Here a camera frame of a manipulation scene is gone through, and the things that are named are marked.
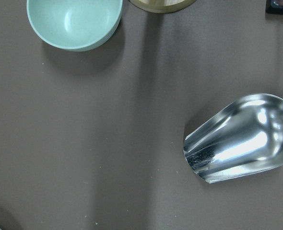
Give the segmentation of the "metal scoop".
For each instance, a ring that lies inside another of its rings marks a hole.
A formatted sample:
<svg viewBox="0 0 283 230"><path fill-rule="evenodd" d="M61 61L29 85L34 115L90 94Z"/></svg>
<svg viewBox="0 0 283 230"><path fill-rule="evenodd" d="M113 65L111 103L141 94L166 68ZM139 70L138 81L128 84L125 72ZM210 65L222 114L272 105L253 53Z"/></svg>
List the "metal scoop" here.
<svg viewBox="0 0 283 230"><path fill-rule="evenodd" d="M235 179L283 165L283 99L239 98L184 139L183 154L206 182Z"/></svg>

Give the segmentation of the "wooden cup rack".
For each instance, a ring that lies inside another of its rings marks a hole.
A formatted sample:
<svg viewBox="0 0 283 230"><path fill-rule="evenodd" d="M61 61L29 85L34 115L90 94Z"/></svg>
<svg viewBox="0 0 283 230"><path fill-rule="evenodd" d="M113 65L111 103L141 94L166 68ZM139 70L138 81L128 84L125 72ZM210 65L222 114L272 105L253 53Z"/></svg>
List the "wooden cup rack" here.
<svg viewBox="0 0 283 230"><path fill-rule="evenodd" d="M153 13L172 13L182 10L196 0L130 0L136 7Z"/></svg>

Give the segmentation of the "mint green bowl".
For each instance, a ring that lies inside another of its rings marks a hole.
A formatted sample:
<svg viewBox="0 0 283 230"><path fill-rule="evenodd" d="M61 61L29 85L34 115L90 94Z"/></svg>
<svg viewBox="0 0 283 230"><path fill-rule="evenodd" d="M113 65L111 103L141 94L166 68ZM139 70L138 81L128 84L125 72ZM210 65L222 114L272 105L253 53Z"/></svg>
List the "mint green bowl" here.
<svg viewBox="0 0 283 230"><path fill-rule="evenodd" d="M95 49L116 31L121 0L28 0L34 32L51 46L73 52Z"/></svg>

